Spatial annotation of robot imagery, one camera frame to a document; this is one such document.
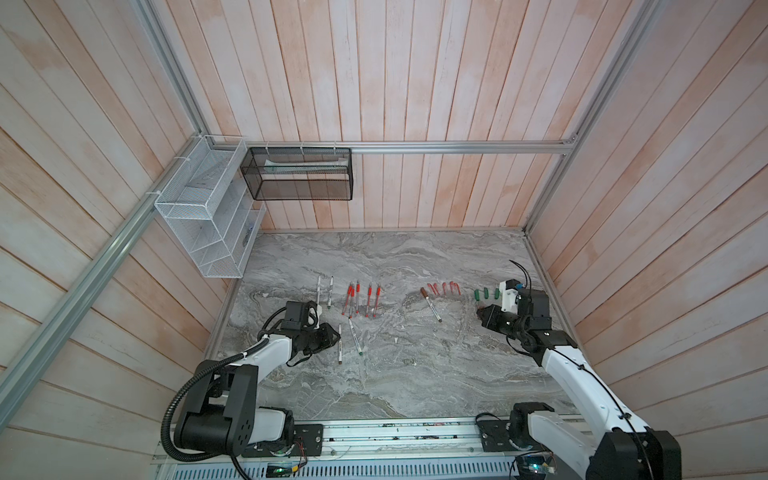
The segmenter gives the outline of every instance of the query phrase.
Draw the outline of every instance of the wood panel wall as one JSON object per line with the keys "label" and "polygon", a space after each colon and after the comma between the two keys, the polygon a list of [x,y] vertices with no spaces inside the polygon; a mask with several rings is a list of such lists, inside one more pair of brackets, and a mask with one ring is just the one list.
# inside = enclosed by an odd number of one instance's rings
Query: wood panel wall
{"label": "wood panel wall", "polygon": [[[5,369],[193,127],[128,2],[4,0],[0,64]],[[153,222],[0,434],[0,476],[143,478],[225,292]]]}
{"label": "wood panel wall", "polygon": [[[252,141],[569,138],[640,2],[154,0],[214,133]],[[557,158],[365,155],[352,202],[281,230],[521,226]]]}
{"label": "wood panel wall", "polygon": [[671,2],[531,235],[691,478],[768,475],[767,26],[768,2]]}

